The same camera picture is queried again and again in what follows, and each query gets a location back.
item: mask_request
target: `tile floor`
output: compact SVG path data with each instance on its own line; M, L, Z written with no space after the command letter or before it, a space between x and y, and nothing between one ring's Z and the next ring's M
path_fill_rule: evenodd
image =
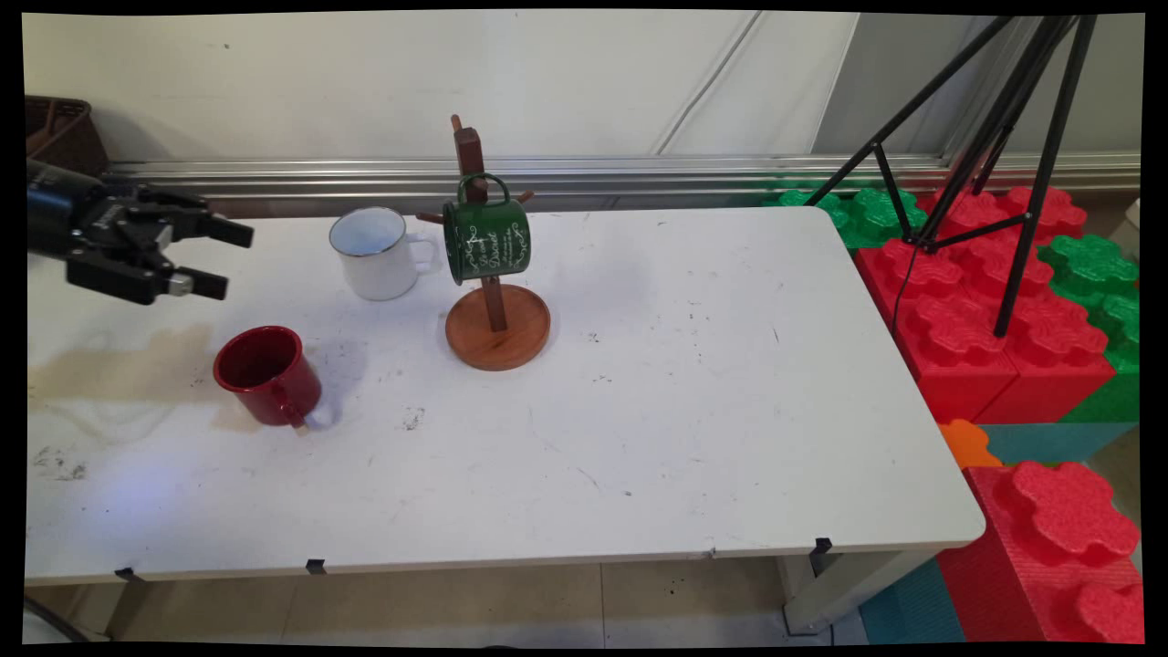
M791 637L774 559L139 585L117 641L482 648L829 645ZM864 644L858 615L835 643Z

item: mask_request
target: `brown basket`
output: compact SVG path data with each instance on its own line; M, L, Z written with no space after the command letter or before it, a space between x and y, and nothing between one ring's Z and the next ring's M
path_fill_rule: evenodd
M110 166L89 103L74 98L25 96L25 157L93 178Z

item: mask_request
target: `mug handle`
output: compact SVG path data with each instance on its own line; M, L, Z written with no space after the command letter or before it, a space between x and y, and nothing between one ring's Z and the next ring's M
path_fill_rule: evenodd
M472 181L472 180L474 180L474 179L477 179L477 178L482 178L482 179L486 179L486 180L494 180L495 185L499 185L503 189L503 198L502 198L501 201L495 201L494 203L486 203L482 207L485 207L485 208L492 208L492 207L495 207L495 206L506 206L508 202L510 202L510 189L507 188L507 184L506 182L503 182L502 180L499 180L499 178L496 178L496 177L494 177L494 175L492 175L489 173L468 173L468 174L464 175L461 180L458 181L458 205L461 206L461 205L466 203L466 184L470 182L470 181Z
M292 428L299 429L304 427L304 414L297 409L287 390L283 386L277 385L272 387L272 394L276 396L276 403L280 407L280 414L292 423Z
M438 258L438 254L442 251L442 247L438 245L438 236L431 233L406 233L406 242L426 242L433 248L433 254L430 256L430 262L415 262L413 265L418 268L418 274L433 274L442 269L442 260Z

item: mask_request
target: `red enamel mug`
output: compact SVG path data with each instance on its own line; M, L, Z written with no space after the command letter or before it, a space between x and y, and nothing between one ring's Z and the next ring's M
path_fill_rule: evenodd
M262 424L303 427L320 401L320 379L300 336L284 326L244 331L215 357L215 380Z

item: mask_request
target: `white mug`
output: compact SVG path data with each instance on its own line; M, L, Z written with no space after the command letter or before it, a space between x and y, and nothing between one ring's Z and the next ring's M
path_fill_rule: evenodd
M429 242L429 262L415 262L410 243ZM401 297L418 281L419 274L437 271L442 247L432 234L405 231L405 217L389 208L353 210L333 224L328 243L345 265L345 278L363 299L383 302Z

